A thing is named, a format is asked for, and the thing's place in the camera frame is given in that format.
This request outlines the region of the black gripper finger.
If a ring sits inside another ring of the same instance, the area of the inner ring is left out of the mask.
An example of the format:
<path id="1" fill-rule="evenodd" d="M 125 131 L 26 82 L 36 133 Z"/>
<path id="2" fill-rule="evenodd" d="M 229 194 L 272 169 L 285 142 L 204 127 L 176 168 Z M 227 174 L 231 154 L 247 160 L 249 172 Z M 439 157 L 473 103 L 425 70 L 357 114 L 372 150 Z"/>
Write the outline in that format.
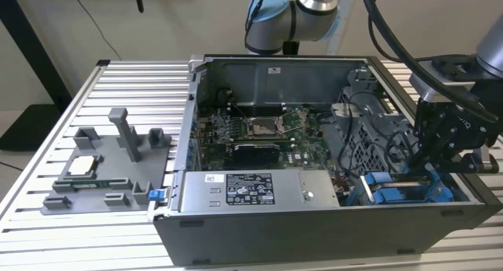
<path id="1" fill-rule="evenodd" d="M 417 138 L 417 151 L 408 160 L 408 171 L 423 170 L 424 165 L 435 161 L 443 147 L 451 138 L 445 133 L 448 118 L 447 103 L 431 103 L 417 100 L 416 116 L 413 122 L 413 136 Z"/>
<path id="2" fill-rule="evenodd" d="M 444 173 L 480 173 L 485 169 L 481 149 L 463 155 L 459 161 L 439 159 L 433 163 L 436 171 Z"/>

